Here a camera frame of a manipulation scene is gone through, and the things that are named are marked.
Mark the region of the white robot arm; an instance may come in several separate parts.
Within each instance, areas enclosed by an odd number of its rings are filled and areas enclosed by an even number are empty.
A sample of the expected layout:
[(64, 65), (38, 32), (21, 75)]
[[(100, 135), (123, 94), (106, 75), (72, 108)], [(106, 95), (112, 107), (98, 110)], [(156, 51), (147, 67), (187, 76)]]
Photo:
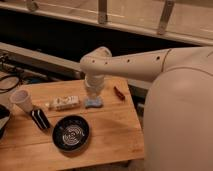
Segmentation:
[(91, 93), (105, 75), (149, 81), (144, 107), (146, 171), (213, 171), (213, 46), (80, 60)]

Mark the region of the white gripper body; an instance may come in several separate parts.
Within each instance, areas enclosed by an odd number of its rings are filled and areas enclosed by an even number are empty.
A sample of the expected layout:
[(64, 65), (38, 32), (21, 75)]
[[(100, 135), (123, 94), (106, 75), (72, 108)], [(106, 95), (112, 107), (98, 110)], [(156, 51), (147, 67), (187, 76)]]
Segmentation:
[(97, 97), (104, 88), (104, 75), (86, 75), (84, 85), (89, 97)]

